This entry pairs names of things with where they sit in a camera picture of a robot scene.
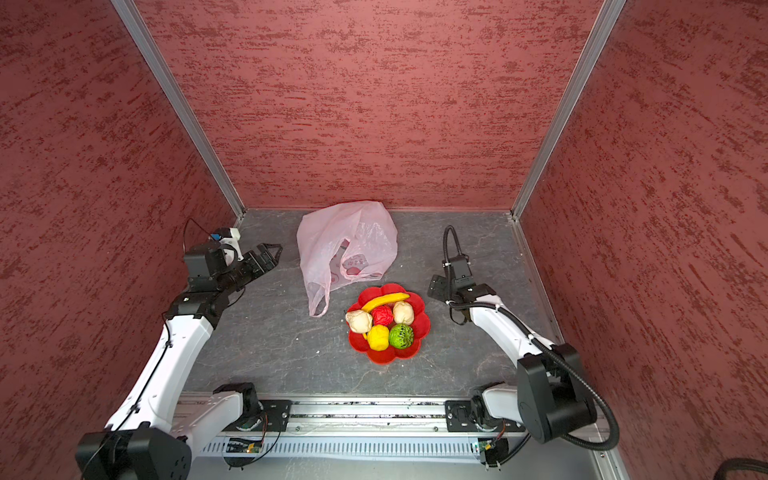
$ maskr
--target banana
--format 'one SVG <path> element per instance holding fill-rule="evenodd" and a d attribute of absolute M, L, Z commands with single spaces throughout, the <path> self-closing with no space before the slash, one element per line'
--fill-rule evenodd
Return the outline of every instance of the banana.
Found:
<path fill-rule="evenodd" d="M 390 293 L 388 295 L 377 296 L 375 299 L 366 303 L 361 310 L 371 313 L 371 310 L 375 309 L 377 306 L 386 305 L 387 303 L 402 302 L 410 297 L 411 296 L 408 293 Z"/>

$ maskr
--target black cable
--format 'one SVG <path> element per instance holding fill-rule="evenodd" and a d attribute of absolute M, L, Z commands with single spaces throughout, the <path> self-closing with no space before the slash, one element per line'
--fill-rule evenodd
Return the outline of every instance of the black cable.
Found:
<path fill-rule="evenodd" d="M 230 308 L 235 303 L 239 302 L 241 298 L 243 298 L 243 295 L 245 295 L 245 287 L 243 287 L 243 292 L 240 294 L 240 296 L 237 297 L 237 300 L 227 305 L 227 308 Z"/>
<path fill-rule="evenodd" d="M 184 254 L 187 254 L 187 227 L 189 227 L 190 222 L 197 225 L 198 228 L 200 228 L 203 232 L 205 232 L 208 237 L 213 240 L 214 236 L 208 231 L 205 230 L 203 227 L 200 226 L 200 224 L 192 217 L 187 218 L 187 222 L 184 224 L 184 232 L 181 234 L 181 247 L 184 249 Z"/>
<path fill-rule="evenodd" d="M 600 406 L 600 409 L 605 414 L 605 419 L 608 422 L 608 438 L 605 439 L 603 442 L 588 442 L 587 440 L 582 440 L 580 438 L 574 437 L 573 435 L 563 435 L 563 439 L 567 440 L 570 443 L 573 443 L 576 446 L 580 446 L 583 449 L 589 449 L 589 450 L 597 450 L 599 452 L 604 452 L 606 450 L 611 450 L 619 443 L 619 424 L 616 420 L 616 417 L 614 416 L 613 411 L 611 410 L 611 407 L 608 406 L 608 404 L 605 402 L 603 397 L 598 395 L 598 393 L 595 391 L 592 386 L 587 383 L 586 380 L 581 378 L 581 375 L 579 375 L 576 370 L 572 369 L 570 365 L 568 365 L 557 353 L 553 352 L 549 349 L 544 343 L 541 343 L 536 337 L 533 336 L 533 333 L 531 330 L 520 320 L 514 313 L 510 312 L 504 307 L 499 307 L 495 305 L 494 303 L 486 303 L 486 302 L 474 302 L 474 303 L 455 303 L 450 302 L 449 307 L 451 307 L 454 310 L 463 310 L 468 308 L 489 308 L 491 310 L 497 310 L 502 313 L 502 315 L 509 318 L 515 326 L 517 326 L 522 332 L 523 335 L 527 336 L 531 343 L 536 346 L 539 350 L 541 350 L 542 353 L 544 353 L 552 362 L 554 362 L 557 366 L 559 366 L 561 369 L 563 369 L 572 379 L 575 379 L 580 384 L 582 384 L 587 391 L 589 391 L 590 396 L 594 399 L 594 402 L 597 403 Z"/>
<path fill-rule="evenodd" d="M 458 242 L 456 229 L 453 227 L 453 225 L 448 225 L 445 230 L 442 231 L 442 259 L 445 261 L 445 263 L 448 262 L 448 232 L 453 233 L 453 243 L 456 244 L 456 251 L 458 252 L 459 256 L 462 255 L 462 246 Z"/>
<path fill-rule="evenodd" d="M 459 256 L 462 255 L 462 245 L 458 242 L 458 235 L 453 225 L 448 225 L 445 230 L 442 231 L 442 268 L 445 271 L 445 278 L 448 280 L 448 298 L 453 300 L 453 268 L 451 267 L 448 257 L 448 233 L 453 233 L 453 243 L 456 244 L 456 252 Z M 466 325 L 467 319 L 464 317 L 464 321 L 459 323 L 453 319 L 453 309 L 448 308 L 448 316 L 451 317 L 451 321 L 456 325 Z"/>
<path fill-rule="evenodd" d="M 163 348 L 163 352 L 160 354 L 160 359 L 157 361 L 157 363 L 155 364 L 154 368 L 152 369 L 152 373 L 149 374 L 149 378 L 147 379 L 146 383 L 144 384 L 144 388 L 141 389 L 141 393 L 139 393 L 139 396 L 136 398 L 136 402 L 134 402 L 134 404 L 128 410 L 128 414 L 125 416 L 123 421 L 120 422 L 120 425 L 118 425 L 118 427 L 116 429 L 112 430 L 111 435 L 109 435 L 106 440 L 101 442 L 101 445 L 98 446 L 98 448 L 96 449 L 96 452 L 94 452 L 94 454 L 91 455 L 91 457 L 88 459 L 88 461 L 83 466 L 83 469 L 81 470 L 81 472 L 82 472 L 82 475 L 80 477 L 81 480 L 83 480 L 85 478 L 85 472 L 88 470 L 88 466 L 91 464 L 91 462 L 93 462 L 93 459 L 96 458 L 96 455 L 98 455 L 98 453 L 101 451 L 101 449 L 104 448 L 104 445 L 107 445 L 114 438 L 114 436 L 117 435 L 117 433 L 120 431 L 120 429 L 123 428 L 123 425 L 125 425 L 125 422 L 127 422 L 128 419 L 131 417 L 131 414 L 133 414 L 134 412 L 138 412 L 139 411 L 138 404 L 139 404 L 139 401 L 141 400 L 141 396 L 144 394 L 144 391 L 149 386 L 149 382 L 150 382 L 150 380 L 152 380 L 152 376 L 157 371 L 157 367 L 160 365 L 160 362 L 163 361 L 163 357 L 165 356 L 166 351 L 168 351 L 168 348 L 173 346 L 173 343 L 170 340 L 170 327 L 168 326 L 168 321 L 165 318 L 163 318 L 163 324 L 165 325 L 165 329 L 168 332 L 168 340 L 165 341 L 165 348 Z"/>
<path fill-rule="evenodd" d="M 523 447 L 525 447 L 525 444 L 528 443 L 528 440 L 530 439 L 531 439 L 531 434 L 530 433 L 525 434 L 525 437 L 523 437 L 520 443 L 515 445 L 515 447 L 509 452 L 507 456 L 505 456 L 502 460 L 499 460 L 498 462 L 499 466 L 504 465 L 506 462 L 509 462 L 512 459 L 512 457 L 517 455 L 523 449 Z"/>
<path fill-rule="evenodd" d="M 754 458 L 729 458 L 720 464 L 717 472 L 715 472 L 714 480 L 725 480 L 728 472 L 735 472 L 737 470 L 749 470 L 751 472 L 768 474 L 768 462 L 761 462 Z"/>
<path fill-rule="evenodd" d="M 258 462 L 259 460 L 261 460 L 262 458 L 264 458 L 264 456 L 265 456 L 267 453 L 269 453 L 269 452 L 272 452 L 272 449 L 274 449 L 274 448 L 275 448 L 275 445 L 277 445 L 277 442 L 278 442 L 278 440 L 280 440 L 280 434 L 281 434 L 281 433 L 282 433 L 282 432 L 278 432 L 278 433 L 277 433 L 277 438 L 275 439 L 275 442 L 274 442 L 272 445 L 270 445 L 270 447 L 267 449 L 267 451 L 266 451 L 266 452 L 264 452 L 264 453 L 263 453 L 263 454 L 262 454 L 262 455 L 261 455 L 259 458 L 257 458 L 256 460 L 253 460 L 251 463 L 256 463 L 256 462 Z"/>

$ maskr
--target green ball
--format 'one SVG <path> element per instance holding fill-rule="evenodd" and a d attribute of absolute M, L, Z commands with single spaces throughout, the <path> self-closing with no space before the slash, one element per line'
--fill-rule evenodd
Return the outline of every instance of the green ball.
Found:
<path fill-rule="evenodd" d="M 403 323 L 389 331 L 389 345 L 396 349 L 407 349 L 413 345 L 413 329 Z"/>

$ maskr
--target black hose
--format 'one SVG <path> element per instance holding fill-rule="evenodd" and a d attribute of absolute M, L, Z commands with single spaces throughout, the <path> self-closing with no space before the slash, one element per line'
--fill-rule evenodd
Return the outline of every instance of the black hose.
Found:
<path fill-rule="evenodd" d="M 458 235 L 453 225 L 448 225 L 445 230 L 442 231 L 442 269 L 445 272 L 445 278 L 448 280 L 448 298 L 453 301 L 453 269 L 449 262 L 448 257 L 448 232 L 453 233 L 453 242 L 456 244 L 456 252 L 459 256 L 462 255 L 462 246 L 458 242 Z M 465 325 L 467 319 L 464 318 L 460 323 L 453 319 L 453 309 L 448 308 L 448 314 L 451 317 L 451 321 L 456 325 Z"/>
<path fill-rule="evenodd" d="M 715 472 L 714 480 L 725 480 L 728 472 L 735 472 L 736 470 L 750 470 L 768 474 L 768 463 L 754 458 L 729 458 L 720 464 L 717 472 Z"/>
<path fill-rule="evenodd" d="M 505 456 L 504 459 L 501 460 L 498 464 L 504 465 L 506 462 L 509 462 L 512 459 L 512 457 L 517 455 L 523 449 L 523 447 L 525 447 L 525 444 L 528 443 L 528 440 L 530 439 L 531 439 L 531 434 L 530 433 L 525 434 L 525 437 L 523 437 L 520 443 L 515 445 L 512 451 L 509 452 L 509 455 Z"/>
<path fill-rule="evenodd" d="M 458 235 L 456 234 L 456 229 L 453 227 L 453 225 L 448 225 L 445 230 L 442 232 L 442 259 L 444 260 L 443 263 L 448 262 L 448 232 L 453 233 L 453 242 L 456 244 L 456 251 L 458 252 L 459 256 L 462 254 L 462 246 L 458 243 Z"/>
<path fill-rule="evenodd" d="M 573 370 L 570 365 L 568 365 L 557 353 L 553 352 L 549 349 L 544 343 L 541 343 L 536 337 L 532 336 L 533 332 L 520 320 L 514 313 L 510 312 L 504 307 L 498 307 L 494 303 L 486 303 L 486 302 L 474 302 L 474 303 L 454 303 L 450 302 L 449 306 L 452 309 L 455 310 L 463 310 L 467 308 L 489 308 L 491 310 L 498 310 L 502 313 L 502 315 L 509 318 L 512 323 L 517 326 L 525 336 L 527 336 L 531 343 L 536 346 L 536 348 L 540 349 L 542 353 L 544 353 L 552 362 L 554 362 L 557 366 L 559 366 L 561 369 L 563 369 L 572 379 L 575 379 L 577 382 L 582 384 L 587 391 L 589 391 L 590 396 L 594 399 L 594 402 L 597 403 L 600 406 L 600 409 L 605 414 L 605 419 L 608 422 L 608 438 L 605 439 L 603 442 L 589 442 L 587 440 L 582 440 L 580 438 L 574 437 L 573 435 L 563 435 L 563 439 L 567 440 L 568 442 L 580 446 L 583 449 L 589 449 L 589 450 L 597 450 L 599 452 L 604 452 L 606 450 L 611 450 L 619 443 L 619 424 L 616 420 L 616 417 L 614 416 L 613 411 L 611 410 L 611 407 L 608 406 L 608 404 L 605 402 L 603 397 L 598 395 L 598 393 L 595 391 L 594 388 L 592 388 L 591 385 L 587 383 L 587 381 L 583 378 L 581 378 L 581 375 L 579 375 L 576 370 Z"/>

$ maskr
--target red plate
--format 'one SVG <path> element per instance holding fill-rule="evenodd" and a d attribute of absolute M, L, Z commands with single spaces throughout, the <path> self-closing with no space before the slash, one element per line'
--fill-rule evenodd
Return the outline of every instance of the red plate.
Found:
<path fill-rule="evenodd" d="M 360 353 L 366 353 L 371 362 L 379 365 L 392 363 L 395 358 L 410 359 L 414 357 L 422 348 L 422 339 L 429 334 L 429 330 L 432 328 L 432 324 L 429 322 L 429 317 L 424 313 L 424 300 L 422 300 L 416 293 L 406 292 L 406 289 L 402 288 L 397 283 L 387 283 L 385 286 L 371 286 L 370 288 L 366 288 L 357 297 L 357 303 L 352 305 L 347 312 L 360 310 L 363 305 L 370 300 L 375 299 L 377 296 L 388 295 L 390 293 L 408 293 L 410 295 L 410 297 L 406 299 L 406 302 L 410 303 L 413 307 L 413 315 L 415 316 L 413 323 L 411 324 L 411 328 L 413 329 L 413 344 L 407 349 L 396 349 L 393 346 L 389 346 L 388 349 L 382 352 L 376 352 L 375 350 L 370 349 L 368 340 L 364 339 L 362 334 L 354 333 L 350 330 L 348 335 L 349 344 L 352 348 Z M 395 325 L 397 324 L 392 322 L 387 328 L 392 329 Z"/>

